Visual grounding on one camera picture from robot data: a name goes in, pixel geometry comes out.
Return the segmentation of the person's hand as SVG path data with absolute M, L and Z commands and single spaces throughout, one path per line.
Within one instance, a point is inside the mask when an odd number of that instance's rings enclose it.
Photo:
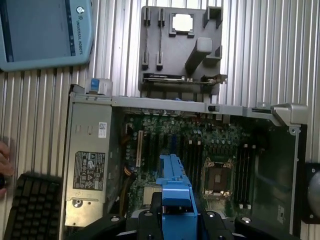
M 6 177 L 11 177 L 15 173 L 10 163 L 10 148 L 2 141 L 0 142 L 0 173 Z

